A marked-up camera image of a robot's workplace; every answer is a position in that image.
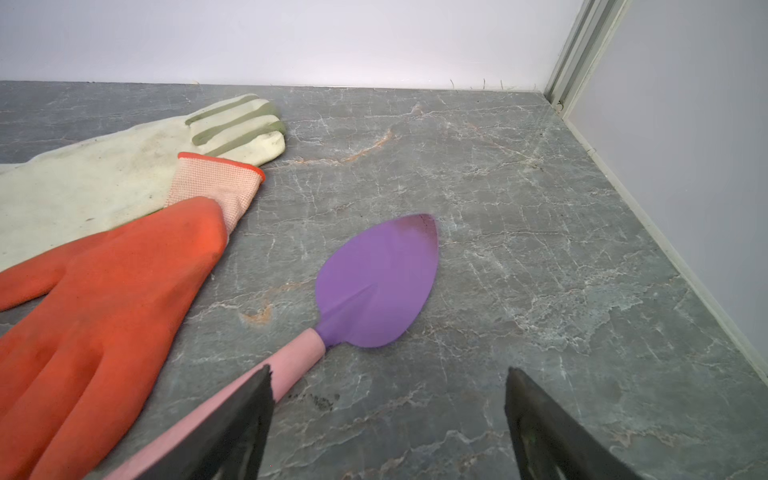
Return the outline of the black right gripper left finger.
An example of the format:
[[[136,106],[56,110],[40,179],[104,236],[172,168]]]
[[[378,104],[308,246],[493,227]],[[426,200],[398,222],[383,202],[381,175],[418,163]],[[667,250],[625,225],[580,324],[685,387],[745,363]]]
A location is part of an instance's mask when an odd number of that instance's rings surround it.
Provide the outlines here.
[[[256,479],[274,405],[271,370],[266,365],[139,477]]]

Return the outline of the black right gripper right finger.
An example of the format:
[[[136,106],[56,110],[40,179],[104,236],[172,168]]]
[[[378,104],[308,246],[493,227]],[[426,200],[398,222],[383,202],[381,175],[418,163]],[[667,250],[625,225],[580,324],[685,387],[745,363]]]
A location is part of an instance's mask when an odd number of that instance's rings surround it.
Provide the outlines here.
[[[522,479],[641,479],[520,368],[508,370],[505,414]]]

